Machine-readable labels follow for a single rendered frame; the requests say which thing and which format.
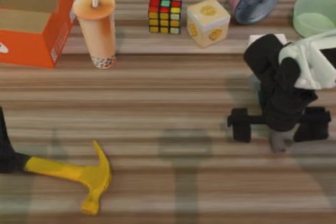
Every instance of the orange box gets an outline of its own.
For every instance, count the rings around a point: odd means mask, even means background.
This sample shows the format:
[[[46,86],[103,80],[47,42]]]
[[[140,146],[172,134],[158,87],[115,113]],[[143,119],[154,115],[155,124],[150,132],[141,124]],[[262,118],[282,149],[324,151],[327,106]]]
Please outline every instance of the orange box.
[[[54,68],[68,39],[74,0],[0,0],[0,62]]]

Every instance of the yellow handle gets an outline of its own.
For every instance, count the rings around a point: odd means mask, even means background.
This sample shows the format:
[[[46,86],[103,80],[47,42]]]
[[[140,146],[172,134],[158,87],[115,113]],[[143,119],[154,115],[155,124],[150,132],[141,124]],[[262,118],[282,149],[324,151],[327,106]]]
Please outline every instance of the yellow handle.
[[[65,178],[76,182],[80,181],[83,167],[70,165],[40,157],[31,157],[26,163],[28,172],[39,173],[47,176]]]

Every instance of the rubik's cube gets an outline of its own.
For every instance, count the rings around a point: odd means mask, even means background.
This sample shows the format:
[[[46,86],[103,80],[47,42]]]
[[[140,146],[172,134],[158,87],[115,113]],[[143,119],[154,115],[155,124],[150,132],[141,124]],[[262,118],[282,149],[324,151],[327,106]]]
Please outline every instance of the rubik's cube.
[[[148,9],[151,33],[181,32],[182,0],[150,0]]]

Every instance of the green bowl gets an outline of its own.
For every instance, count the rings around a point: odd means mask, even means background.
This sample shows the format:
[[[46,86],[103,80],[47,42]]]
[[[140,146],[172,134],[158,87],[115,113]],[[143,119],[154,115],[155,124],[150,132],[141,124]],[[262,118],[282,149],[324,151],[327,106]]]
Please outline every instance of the green bowl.
[[[297,0],[293,26],[304,38],[336,29],[336,0]]]

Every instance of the wooden tabletop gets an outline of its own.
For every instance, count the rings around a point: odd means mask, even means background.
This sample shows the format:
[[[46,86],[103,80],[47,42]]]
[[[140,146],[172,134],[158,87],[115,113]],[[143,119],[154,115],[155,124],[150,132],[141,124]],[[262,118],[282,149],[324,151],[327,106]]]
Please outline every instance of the wooden tabletop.
[[[16,151],[89,165],[98,163],[92,140],[100,143],[113,170],[100,213],[81,213],[80,184],[2,174],[0,223],[334,224],[335,120],[329,140],[277,155],[266,127],[253,127],[252,142],[242,144],[225,126],[234,107],[258,112],[242,59],[248,36],[300,38],[290,20],[295,0],[280,0],[258,24],[232,23],[225,41],[203,50],[185,28],[150,34],[148,0],[116,2],[113,69],[93,66],[78,25],[56,69],[0,65],[0,105]],[[314,105],[336,115],[335,91],[318,95]]]

